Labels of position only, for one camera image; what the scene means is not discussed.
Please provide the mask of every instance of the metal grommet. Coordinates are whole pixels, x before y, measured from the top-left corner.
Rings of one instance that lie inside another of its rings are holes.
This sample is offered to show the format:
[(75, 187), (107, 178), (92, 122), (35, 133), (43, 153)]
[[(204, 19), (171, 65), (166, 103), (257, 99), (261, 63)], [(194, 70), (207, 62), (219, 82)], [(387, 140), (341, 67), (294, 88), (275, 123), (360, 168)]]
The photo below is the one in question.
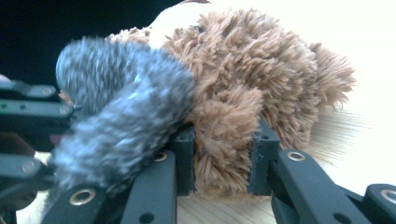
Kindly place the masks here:
[(166, 160), (166, 158), (168, 157), (168, 155), (166, 155), (166, 153), (164, 152), (158, 152), (154, 155), (154, 161), (164, 161)]
[(299, 152), (289, 152), (288, 157), (293, 161), (305, 161), (305, 155)]
[(96, 191), (94, 189), (81, 189), (70, 197), (69, 202), (72, 205), (79, 206), (92, 201), (95, 196)]
[(381, 190), (381, 195), (389, 202), (396, 204), (396, 191), (395, 190), (383, 189), (383, 190)]

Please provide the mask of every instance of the screw hole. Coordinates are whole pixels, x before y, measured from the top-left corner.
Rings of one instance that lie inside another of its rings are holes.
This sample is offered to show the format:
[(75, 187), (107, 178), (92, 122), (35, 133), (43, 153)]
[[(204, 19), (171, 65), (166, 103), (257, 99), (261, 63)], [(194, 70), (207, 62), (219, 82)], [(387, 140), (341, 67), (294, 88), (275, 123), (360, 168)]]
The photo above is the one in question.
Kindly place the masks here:
[(333, 216), (334, 216), (335, 220), (337, 220), (339, 223), (342, 223), (342, 224), (350, 224), (350, 223), (352, 223), (350, 221), (349, 217), (347, 217), (344, 214), (335, 213)]
[(79, 206), (90, 202), (96, 195), (94, 189), (81, 189), (70, 197), (70, 204)]
[(396, 191), (391, 189), (383, 189), (381, 190), (381, 195), (390, 203), (396, 204)]
[(303, 155), (299, 152), (289, 152), (288, 157), (293, 161), (304, 161), (305, 160), (305, 155)]
[(139, 222), (144, 224), (151, 223), (152, 221), (154, 221), (154, 215), (151, 213), (145, 213), (139, 218)]
[(159, 152), (154, 155), (154, 161), (164, 161), (168, 156), (164, 152)]

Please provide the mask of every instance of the microphone windscreen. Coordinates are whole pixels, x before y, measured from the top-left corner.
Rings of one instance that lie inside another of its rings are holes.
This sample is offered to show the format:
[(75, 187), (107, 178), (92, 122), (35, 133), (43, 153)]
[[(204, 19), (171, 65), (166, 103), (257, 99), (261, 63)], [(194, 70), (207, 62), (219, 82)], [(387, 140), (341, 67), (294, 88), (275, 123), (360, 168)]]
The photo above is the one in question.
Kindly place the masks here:
[(56, 76), (88, 118), (53, 151), (49, 204), (79, 184), (123, 191), (191, 111), (192, 75), (160, 49), (84, 38), (64, 48)]

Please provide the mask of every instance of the gray furry windscreen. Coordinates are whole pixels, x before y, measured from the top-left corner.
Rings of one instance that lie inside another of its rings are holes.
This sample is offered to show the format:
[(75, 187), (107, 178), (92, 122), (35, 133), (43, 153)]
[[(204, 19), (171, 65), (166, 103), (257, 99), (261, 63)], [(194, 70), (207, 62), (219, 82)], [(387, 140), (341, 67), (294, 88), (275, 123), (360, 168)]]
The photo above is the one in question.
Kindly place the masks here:
[(193, 78), (160, 49), (84, 38), (72, 42), (56, 66), (59, 88), (87, 119), (53, 151), (60, 193), (94, 184), (118, 193), (145, 160), (169, 140), (191, 110)]

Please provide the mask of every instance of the brown fur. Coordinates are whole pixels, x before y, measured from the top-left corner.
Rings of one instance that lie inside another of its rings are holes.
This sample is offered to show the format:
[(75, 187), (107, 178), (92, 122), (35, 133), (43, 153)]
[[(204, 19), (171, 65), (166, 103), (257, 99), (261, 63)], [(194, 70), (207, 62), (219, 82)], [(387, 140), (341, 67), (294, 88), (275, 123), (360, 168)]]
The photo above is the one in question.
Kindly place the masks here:
[(143, 28), (141, 30), (134, 27), (130, 30), (122, 30), (117, 35), (110, 35), (106, 39), (121, 43), (135, 42), (139, 44), (148, 44), (150, 31), (150, 27)]
[(198, 23), (200, 29), (176, 29), (163, 46), (195, 78), (187, 121), (196, 132), (196, 195), (252, 199), (249, 152), (259, 116), (283, 148), (307, 149), (319, 109), (345, 101), (353, 69), (346, 58), (308, 46), (260, 11), (211, 12)]

